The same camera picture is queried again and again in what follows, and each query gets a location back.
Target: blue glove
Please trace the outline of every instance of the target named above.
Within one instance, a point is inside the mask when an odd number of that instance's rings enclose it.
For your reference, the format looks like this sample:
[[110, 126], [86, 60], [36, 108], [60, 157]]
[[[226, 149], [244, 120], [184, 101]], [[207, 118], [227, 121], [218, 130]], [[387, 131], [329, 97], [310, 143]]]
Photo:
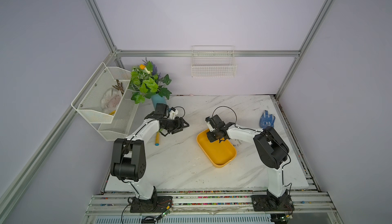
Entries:
[[260, 128], [265, 129], [268, 126], [274, 127], [275, 116], [268, 114], [267, 110], [264, 110], [262, 117], [260, 118]]

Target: blue vase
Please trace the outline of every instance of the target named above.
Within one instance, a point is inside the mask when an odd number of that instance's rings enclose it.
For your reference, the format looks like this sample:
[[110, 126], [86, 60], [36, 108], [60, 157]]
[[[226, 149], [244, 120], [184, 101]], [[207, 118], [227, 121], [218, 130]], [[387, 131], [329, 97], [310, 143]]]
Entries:
[[158, 94], [155, 94], [151, 97], [151, 100], [153, 101], [153, 105], [154, 105], [154, 110], [156, 108], [156, 104], [157, 103], [163, 103], [166, 104], [166, 98], [165, 97], [161, 97]]

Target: purple lavender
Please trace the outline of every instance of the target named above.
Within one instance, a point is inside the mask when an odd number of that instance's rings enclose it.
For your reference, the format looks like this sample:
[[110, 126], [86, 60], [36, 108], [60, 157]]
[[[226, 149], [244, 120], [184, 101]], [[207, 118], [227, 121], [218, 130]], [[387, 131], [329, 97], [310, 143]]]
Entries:
[[[147, 58], [146, 58], [145, 60], [142, 59], [142, 61], [144, 62], [144, 65], [147, 66], [147, 64], [148, 64]], [[151, 63], [153, 64], [153, 72], [152, 72], [152, 75], [155, 75], [155, 74], [158, 73], [158, 69], [157, 69], [156, 65], [155, 65], [153, 62], [151, 62]]]

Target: wire basket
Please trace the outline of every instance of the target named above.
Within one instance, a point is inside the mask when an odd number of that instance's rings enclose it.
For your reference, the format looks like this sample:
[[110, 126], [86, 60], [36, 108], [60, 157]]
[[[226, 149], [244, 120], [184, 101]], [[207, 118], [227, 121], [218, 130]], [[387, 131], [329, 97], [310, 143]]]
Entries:
[[114, 141], [117, 138], [126, 138], [129, 135], [130, 126], [135, 117], [139, 104], [131, 100], [132, 91], [127, 89], [123, 95], [121, 103], [118, 105], [113, 121], [110, 124], [101, 124], [98, 132], [107, 141]]
[[108, 89], [112, 88], [113, 85], [117, 85], [116, 80], [123, 83], [125, 92], [127, 92], [130, 82], [130, 71], [119, 67], [106, 67], [104, 63], [101, 65], [104, 65], [104, 70], [91, 86], [80, 104], [76, 106], [75, 100], [72, 101], [71, 104], [71, 106], [89, 123], [112, 123], [117, 111], [113, 115], [104, 113], [101, 108], [102, 96]]
[[228, 78], [236, 70], [234, 46], [192, 46], [192, 77]]
[[[81, 92], [85, 90], [84, 87], [72, 101], [71, 106], [105, 140], [114, 141], [117, 138], [125, 138], [129, 134], [130, 126], [138, 108], [138, 104], [131, 100], [132, 91], [128, 89], [131, 77], [130, 71], [119, 67], [107, 67], [104, 63], [101, 63], [95, 73], [99, 73], [95, 82], [92, 82], [93, 75], [85, 84], [85, 87], [91, 86], [87, 94], [80, 100]], [[113, 85], [117, 85], [116, 80], [122, 83], [124, 94], [116, 112], [113, 115], [109, 115], [104, 113], [101, 107], [101, 99], [108, 89], [112, 88]]]

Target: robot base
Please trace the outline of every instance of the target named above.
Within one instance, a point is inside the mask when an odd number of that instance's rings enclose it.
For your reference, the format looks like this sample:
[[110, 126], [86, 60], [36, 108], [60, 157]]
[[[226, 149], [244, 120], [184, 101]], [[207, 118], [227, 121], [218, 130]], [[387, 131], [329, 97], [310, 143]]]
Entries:
[[281, 196], [275, 197], [268, 190], [267, 195], [252, 195], [253, 210], [260, 211], [294, 211], [294, 205], [288, 191]]
[[130, 204], [131, 213], [162, 213], [166, 211], [167, 206], [172, 206], [172, 196], [159, 196], [156, 193], [154, 187], [153, 196], [150, 199], [142, 200], [136, 197], [132, 198], [132, 203]]

